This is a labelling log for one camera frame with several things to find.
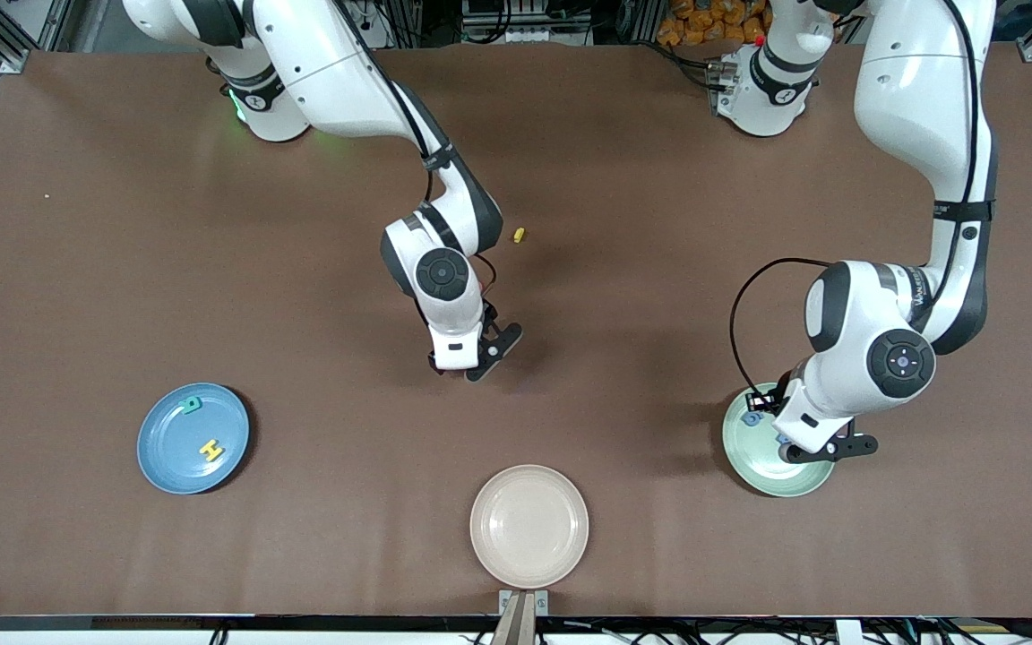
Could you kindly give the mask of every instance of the wire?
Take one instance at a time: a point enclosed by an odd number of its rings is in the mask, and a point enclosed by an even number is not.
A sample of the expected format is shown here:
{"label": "wire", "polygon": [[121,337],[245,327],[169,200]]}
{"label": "wire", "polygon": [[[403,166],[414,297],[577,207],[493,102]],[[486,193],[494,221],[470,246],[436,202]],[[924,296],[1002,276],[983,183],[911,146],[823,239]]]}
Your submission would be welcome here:
{"label": "wire", "polygon": [[488,261],[488,258],[484,257],[484,255],[482,255],[482,254],[476,254],[476,257],[480,258],[480,260],[483,261],[484,264],[487,264],[488,265],[488,269],[490,269],[492,271],[492,279],[490,281],[488,281],[487,285],[485,285],[483,289],[480,290],[480,294],[482,296],[484,296],[484,295],[487,295],[488,289],[491,289],[492,285],[495,285],[495,283],[496,283],[496,268],[495,268],[494,265],[492,265],[492,263],[490,261]]}
{"label": "wire", "polygon": [[675,643],[672,642],[670,638],[664,636],[663,634],[659,634],[658,632],[644,632],[643,634],[637,636],[634,641],[632,641],[632,645],[640,645],[640,642],[643,642],[644,638],[647,638],[648,636],[654,636],[655,638],[658,638],[659,641],[667,642],[668,645],[675,645]]}
{"label": "wire", "polygon": [[938,619],[938,623],[941,625],[945,625],[946,628],[952,630],[952,632],[954,632],[955,634],[962,634],[963,638],[966,638],[967,641],[973,642],[974,645],[987,645],[986,642],[978,641],[977,638],[970,636],[970,634],[967,633],[966,630],[960,628],[959,625],[955,623],[955,621],[952,621],[949,619]]}
{"label": "wire", "polygon": [[[397,21],[392,20],[392,17],[390,17],[389,13],[385,12],[384,7],[382,7],[381,3],[377,3],[377,1],[374,1],[373,5],[374,7],[377,7],[377,13],[380,13],[381,20],[384,21],[386,28],[389,29],[390,33],[392,33],[393,45],[395,45],[398,50],[401,49],[402,42],[405,44],[414,45],[417,42],[414,42],[413,39],[415,39],[415,41],[419,41],[421,34],[418,34],[407,28],[402,28],[402,26],[397,26]],[[409,34],[409,36],[413,37],[413,39],[409,39],[408,37],[401,37],[400,36],[401,33]]]}
{"label": "wire", "polygon": [[743,375],[743,380],[746,381],[746,384],[748,385],[748,387],[750,387],[750,391],[756,393],[757,396],[762,396],[764,393],[759,391],[757,387],[754,387],[754,381],[750,380],[748,373],[746,373],[745,367],[743,367],[743,360],[740,358],[740,356],[738,356],[738,346],[737,344],[735,344],[735,311],[738,310],[738,303],[742,301],[743,294],[746,293],[746,289],[750,286],[751,282],[754,282],[759,278],[759,276],[765,273],[767,269],[773,268],[773,266],[777,266],[779,264],[787,264],[787,262],[795,262],[795,264],[810,264],[812,266],[823,266],[823,268],[828,268],[828,266],[831,266],[831,263],[829,261],[808,260],[808,258],[805,257],[781,257],[778,258],[778,260],[769,261],[767,262],[767,264],[764,264],[759,270],[756,270],[756,272],[750,275],[750,278],[746,279],[746,282],[743,282],[743,286],[740,287],[740,289],[738,290],[738,293],[735,295],[735,301],[732,303],[732,312],[730,313],[730,321],[728,322],[728,334],[730,335],[730,342],[732,343],[732,355],[735,357],[735,366],[738,367],[738,372],[740,372],[740,375]]}
{"label": "wire", "polygon": [[461,33],[461,37],[470,42],[475,42],[476,44],[491,44],[496,40],[499,40],[501,36],[504,36],[508,32],[509,26],[513,23],[513,3],[512,0],[505,0],[504,7],[499,8],[499,12],[496,13],[496,26],[492,29],[492,33],[488,34],[484,40],[476,40],[475,37],[467,36],[466,33]]}
{"label": "wire", "polygon": [[405,98],[401,98],[400,92],[397,90],[397,86],[390,80],[389,74],[384,72],[384,68],[382,68],[380,61],[377,61],[377,59],[373,57],[373,52],[369,50],[368,44],[364,42],[364,37],[361,36],[360,30],[358,30],[356,25],[353,24],[353,17],[349,15],[349,12],[345,10],[344,7],[338,8],[341,9],[342,15],[345,18],[345,22],[349,25],[349,29],[352,30],[353,36],[356,36],[357,42],[360,42],[361,51],[364,52],[365,57],[368,58],[373,66],[376,66],[377,72],[381,74],[381,79],[384,80],[384,84],[389,87],[389,92],[392,94],[392,97],[397,100],[397,105],[400,106],[400,111],[405,115],[405,121],[409,122],[410,130],[413,131],[413,136],[417,139],[417,148],[421,151],[421,159],[427,159],[427,156],[429,156],[429,147],[424,142],[424,133],[421,132],[421,126],[418,126],[417,120],[413,118],[413,112],[409,109],[409,105],[405,103]]}
{"label": "wire", "polygon": [[218,625],[209,636],[209,645],[226,645],[229,642],[229,627],[225,623]]}
{"label": "wire", "polygon": [[694,76],[694,74],[687,69],[687,68],[692,68],[698,70],[706,70],[708,69],[708,63],[705,63],[703,61],[692,61],[690,60],[690,58],[681,58],[674,52],[671,52],[669,50],[664,50],[663,47],[660,47],[659,44],[655,44],[655,42],[651,42],[650,40],[632,40],[631,42],[628,42],[628,44],[642,44],[644,45],[644,47],[647,47],[648,50],[651,50],[652,52],[659,54],[660,57],[667,58],[668,61],[676,63],[676,66],[677,68],[679,68],[679,71],[683,72],[683,76],[687,77],[687,79],[690,80],[692,85],[702,87],[702,89],[704,90],[723,90],[723,87],[721,87],[720,85],[710,85],[710,83],[704,83],[703,80],[700,80],[700,78]]}
{"label": "wire", "polygon": [[835,21],[835,25],[832,25],[832,29],[846,28],[843,31],[843,36],[839,38],[839,42],[842,42],[850,36],[852,32],[849,31],[849,29],[857,28],[858,25],[863,24],[864,20],[866,19],[863,17],[844,17],[840,18],[839,21]]}
{"label": "wire", "polygon": [[703,61],[692,61],[691,58],[679,57],[679,55],[674,52],[664,50],[662,45],[656,42],[651,42],[650,40],[630,40],[627,41],[627,44],[642,44],[644,47],[659,54],[660,57],[667,58],[668,61],[676,63],[676,65],[687,65],[689,68],[708,69],[708,63]]}
{"label": "wire", "polygon": [[[959,33],[962,34],[962,43],[966,45],[967,72],[970,76],[970,154],[967,163],[966,187],[962,189],[962,200],[970,200],[974,191],[974,175],[978,167],[978,65],[974,61],[974,42],[970,40],[970,29],[967,29],[966,20],[963,20],[962,12],[958,11],[958,4],[954,0],[942,0],[946,8],[954,17],[954,24],[958,26]],[[946,280],[949,278],[950,266],[954,265],[954,255],[958,253],[958,224],[954,225],[954,236],[950,237],[949,252],[946,253],[946,266],[942,269],[942,281],[938,285],[938,293],[930,297],[928,311],[938,304],[943,291],[946,290]]]}
{"label": "wire", "polygon": [[364,0],[364,8],[365,8],[364,11],[361,11],[359,8],[357,8],[356,3],[353,3],[353,8],[356,9],[357,13],[360,13],[361,18],[373,18],[374,15],[377,14],[377,9],[380,8],[378,7],[377,3],[374,3],[373,5],[374,5],[373,11],[368,11],[369,0]]}

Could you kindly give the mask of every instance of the green plate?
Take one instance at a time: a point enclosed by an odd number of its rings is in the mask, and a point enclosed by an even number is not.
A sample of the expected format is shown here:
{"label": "green plate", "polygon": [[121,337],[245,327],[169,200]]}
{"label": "green plate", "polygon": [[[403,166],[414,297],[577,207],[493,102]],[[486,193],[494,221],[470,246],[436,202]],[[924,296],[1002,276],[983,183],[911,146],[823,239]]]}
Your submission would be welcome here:
{"label": "green plate", "polygon": [[[761,384],[768,391],[775,384]],[[743,422],[746,414],[746,393],[735,397],[723,417],[723,449],[733,469],[743,481],[759,491],[775,497],[799,497],[823,485],[835,470],[832,461],[814,464],[787,464],[778,456],[778,432],[771,427],[771,414],[764,413],[757,424]]]}

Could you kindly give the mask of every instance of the blue object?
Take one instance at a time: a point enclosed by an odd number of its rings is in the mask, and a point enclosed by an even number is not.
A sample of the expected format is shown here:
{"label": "blue object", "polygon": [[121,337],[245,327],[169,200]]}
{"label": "blue object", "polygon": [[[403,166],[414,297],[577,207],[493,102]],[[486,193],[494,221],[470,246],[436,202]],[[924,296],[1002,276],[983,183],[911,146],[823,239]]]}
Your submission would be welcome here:
{"label": "blue object", "polygon": [[189,384],[147,414],[138,466],[161,490],[194,494],[225,481],[248,445],[249,417],[237,395],[218,384]]}

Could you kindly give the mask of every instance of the plate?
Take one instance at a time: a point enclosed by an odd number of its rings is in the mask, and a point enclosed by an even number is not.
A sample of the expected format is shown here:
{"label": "plate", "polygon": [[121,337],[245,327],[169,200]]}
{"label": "plate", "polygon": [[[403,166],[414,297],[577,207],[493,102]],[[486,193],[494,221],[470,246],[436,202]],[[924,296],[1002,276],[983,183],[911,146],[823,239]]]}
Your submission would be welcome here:
{"label": "plate", "polygon": [[218,384],[189,384],[157,401],[138,433],[138,466],[174,494],[217,486],[234,472],[249,445],[246,405]]}
{"label": "plate", "polygon": [[584,555],[587,507],[565,475],[513,465],[476,495],[471,535],[477,558],[496,580],[513,588],[548,587]]}
{"label": "plate", "polygon": [[[768,391],[775,384],[761,384],[759,389]],[[778,431],[771,427],[773,414],[764,412],[757,424],[743,422],[746,410],[746,389],[735,397],[723,417],[723,449],[738,477],[759,491],[774,497],[799,497],[818,489],[831,477],[832,461],[813,464],[787,464],[778,456]]]}

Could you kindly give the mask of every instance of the brown table surface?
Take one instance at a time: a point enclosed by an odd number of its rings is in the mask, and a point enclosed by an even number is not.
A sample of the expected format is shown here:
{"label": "brown table surface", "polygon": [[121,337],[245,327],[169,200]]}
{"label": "brown table surface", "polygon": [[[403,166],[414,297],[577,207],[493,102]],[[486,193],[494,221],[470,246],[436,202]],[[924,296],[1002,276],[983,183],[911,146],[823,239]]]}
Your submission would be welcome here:
{"label": "brown table surface", "polygon": [[[424,191],[404,139],[263,143],[198,57],[34,55],[0,83],[0,614],[492,611],[467,515],[537,462],[591,518],[557,613],[1032,615],[1032,65],[1011,45],[986,74],[987,330],[861,419],[880,451],[813,494],[762,497],[719,445],[754,268],[928,255],[929,186],[854,125],[860,53],[832,51],[774,139],[643,49],[385,54],[507,217],[491,298],[525,337],[476,385],[429,372],[378,257]],[[809,351],[815,270],[775,270],[738,319],[761,380]],[[192,381],[241,392],[257,444],[175,497],[134,440]]]}

